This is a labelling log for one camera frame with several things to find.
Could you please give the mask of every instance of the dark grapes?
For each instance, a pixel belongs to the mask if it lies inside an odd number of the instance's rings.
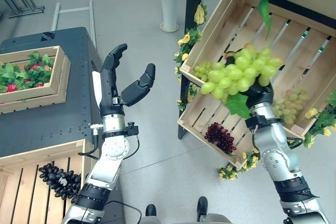
[[[228,130],[225,129],[220,123],[213,123],[208,127],[204,136],[208,142],[215,144],[226,154],[230,154],[237,148],[233,145],[234,137],[230,136]]]

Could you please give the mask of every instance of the black shoe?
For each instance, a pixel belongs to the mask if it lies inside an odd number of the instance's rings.
[[[206,212],[208,210],[208,200],[202,196],[198,199],[197,203],[197,222],[199,222],[199,218],[201,215],[206,215]]]
[[[156,216],[156,208],[153,204],[146,207],[146,216]]]

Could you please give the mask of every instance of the gray floor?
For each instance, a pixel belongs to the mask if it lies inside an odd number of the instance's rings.
[[[44,15],[8,20],[0,23],[0,40],[48,31],[55,9],[83,7],[88,0],[35,0],[46,6]],[[209,13],[219,0],[206,0]],[[102,58],[111,48],[126,42],[129,49],[117,69],[121,90],[138,78],[147,63],[156,64],[156,81],[149,95],[131,108],[126,120],[139,125],[141,147],[123,163],[120,177],[123,199],[144,213],[155,204],[163,223],[194,221],[199,196],[209,200],[209,211],[226,215],[233,223],[282,223],[278,195],[269,176],[259,164],[240,175],[236,181],[222,181],[216,168],[226,165],[214,151],[187,134],[178,140],[176,99],[179,84],[174,73],[173,55],[183,29],[166,34],[159,29],[160,0],[93,0],[98,52]],[[185,0],[178,3],[178,24],[183,27]],[[62,14],[59,29],[85,26],[87,13]],[[136,140],[130,139],[132,149]],[[336,223],[336,134],[319,136],[312,149],[298,148],[301,168],[312,191],[331,223]],[[138,215],[125,209],[127,223],[135,223]]]

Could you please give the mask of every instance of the robotic arm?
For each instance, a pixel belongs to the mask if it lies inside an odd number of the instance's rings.
[[[250,118],[247,127],[254,133],[254,145],[260,151],[261,163],[269,173],[288,218],[284,224],[328,224],[327,217],[298,167],[296,155],[287,144],[282,120],[273,114],[271,84],[255,84],[245,93]]]
[[[91,128],[96,138],[98,129],[103,129],[104,143],[99,160],[87,176],[76,202],[70,206],[62,224],[100,223],[110,192],[118,180],[121,162],[129,151],[125,137],[139,133],[133,122],[125,126],[123,105],[132,106],[149,93],[155,79],[155,65],[148,64],[140,79],[124,89],[119,97],[115,83],[116,68],[126,49],[126,44],[114,48],[107,55],[100,72],[92,63],[95,70],[92,73],[93,88],[102,124],[91,125]]]

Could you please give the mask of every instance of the black shelf frame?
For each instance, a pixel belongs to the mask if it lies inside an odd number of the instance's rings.
[[[187,31],[187,29],[194,27],[194,14],[200,1],[201,0],[187,0],[186,12],[185,12],[185,27],[184,27],[185,32]],[[311,9],[305,8],[303,6],[300,6],[287,0],[270,0],[269,2],[281,8],[287,9],[291,12],[315,20],[333,29],[336,29],[336,20],[326,15],[320,14]],[[189,85],[190,81],[187,79],[187,77],[182,75],[180,99],[183,103],[187,102]],[[178,139],[182,139],[185,133],[186,130],[179,125],[177,133]]]

